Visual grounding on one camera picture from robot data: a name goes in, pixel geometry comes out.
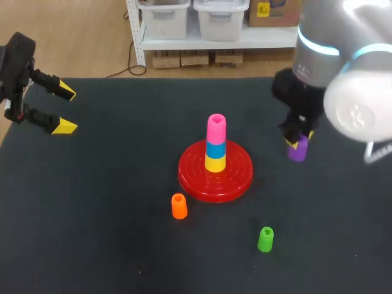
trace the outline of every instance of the blue ring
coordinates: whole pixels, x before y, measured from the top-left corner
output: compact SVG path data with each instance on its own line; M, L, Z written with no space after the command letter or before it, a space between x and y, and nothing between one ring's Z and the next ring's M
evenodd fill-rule
M226 142L214 145L207 142L206 153L212 159L220 159L226 155Z

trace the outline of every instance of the white plastic bin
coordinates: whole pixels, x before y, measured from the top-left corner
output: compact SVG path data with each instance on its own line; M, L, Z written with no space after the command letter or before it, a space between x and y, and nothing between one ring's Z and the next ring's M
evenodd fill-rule
M152 39L184 39L186 37L187 8L190 0L148 0L150 5L137 2Z
M198 11L202 39L207 41L238 41L243 30L244 12L250 0L194 0Z

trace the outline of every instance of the green cup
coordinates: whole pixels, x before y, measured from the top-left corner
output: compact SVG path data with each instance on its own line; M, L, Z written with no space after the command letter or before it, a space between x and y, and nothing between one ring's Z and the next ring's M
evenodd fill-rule
M257 248L262 252L269 252L274 242L274 230L270 227L263 227L258 237Z

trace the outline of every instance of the shelf leg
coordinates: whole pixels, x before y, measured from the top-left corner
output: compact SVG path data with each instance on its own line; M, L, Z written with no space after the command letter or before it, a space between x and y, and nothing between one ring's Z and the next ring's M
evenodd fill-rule
M139 66L146 66L145 52L141 47L146 27L144 22L140 26L139 9L136 6L136 1L137 0L127 0L130 30L132 31L132 37L134 38L137 64Z

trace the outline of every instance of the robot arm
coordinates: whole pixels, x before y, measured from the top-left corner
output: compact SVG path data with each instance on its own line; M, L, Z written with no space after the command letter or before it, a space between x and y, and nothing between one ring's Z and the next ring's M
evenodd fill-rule
M301 15L292 69L273 93L290 107L281 125L296 146L326 113L357 141L392 138L392 1L310 0Z
M30 79L65 100L71 101L76 96L58 77L34 70L35 49L35 41L19 32L6 46L0 47L0 102L6 100L4 116L18 124L27 119L50 134L71 134L77 128L76 124L35 108L30 109L28 104L22 103L23 91Z

